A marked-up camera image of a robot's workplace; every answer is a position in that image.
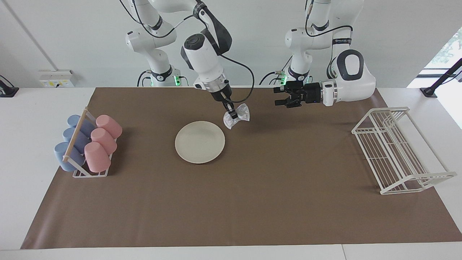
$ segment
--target white wall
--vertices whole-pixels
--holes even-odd
[[[39,86],[36,71],[51,65],[8,14],[7,2],[59,69],[71,69],[78,87],[133,86],[146,69],[144,58],[125,45],[125,33],[138,28],[119,1],[0,0],[0,73],[20,87]],[[250,66],[257,81],[281,69],[290,51],[284,35],[304,25],[303,0],[206,0],[228,28],[233,46],[228,56]],[[378,87],[406,87],[462,26],[460,0],[365,0],[354,26],[352,47],[365,56]],[[163,14],[176,24],[187,12]],[[177,41],[162,48],[170,62],[193,81],[179,50],[184,40],[202,29],[190,19],[178,28]],[[314,51],[315,80],[325,78],[329,50]],[[248,72],[222,61],[232,85],[250,84]]]

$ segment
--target tree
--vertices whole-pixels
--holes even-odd
[[[454,47],[457,50],[462,48],[462,28],[459,29],[456,34],[443,46],[443,48],[436,54],[433,58],[432,63],[447,63],[450,58],[454,57],[454,54],[451,53],[454,50]]]

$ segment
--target white wire rack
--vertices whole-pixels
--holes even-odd
[[[374,108],[354,127],[361,149],[380,186],[380,194],[421,192],[457,176],[448,170],[408,114],[408,107]],[[405,138],[397,122],[407,117],[446,172],[430,173]]]

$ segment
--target cup rack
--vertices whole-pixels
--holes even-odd
[[[108,176],[109,168],[103,172],[99,173],[92,173],[90,171],[85,170],[82,166],[80,166],[78,163],[76,163],[72,158],[71,158],[71,151],[72,148],[74,147],[75,140],[77,139],[77,134],[80,131],[80,128],[82,127],[82,124],[85,119],[88,119],[93,125],[96,126],[96,118],[88,111],[88,107],[85,107],[84,111],[82,112],[82,115],[80,116],[80,120],[77,123],[75,127],[74,134],[72,135],[71,141],[69,142],[69,145],[67,147],[66,153],[63,156],[62,161],[63,162],[69,162],[72,164],[77,170],[74,171],[72,174],[72,177],[74,178],[99,178],[99,177],[106,177]]]
[[[408,107],[373,108],[352,130],[382,195],[421,192],[457,176],[438,157],[408,111]],[[446,172],[430,173],[421,163],[397,123],[404,117],[410,120]]]

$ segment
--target brown paper mat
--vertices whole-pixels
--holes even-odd
[[[248,89],[234,90],[233,98]],[[462,241],[435,189],[380,195],[351,129],[368,100],[286,109],[272,89],[250,122],[223,125],[222,105],[184,88],[98,88],[89,108],[123,127],[106,178],[57,171],[22,248],[355,244]],[[223,153],[183,161],[177,132],[210,121]]]

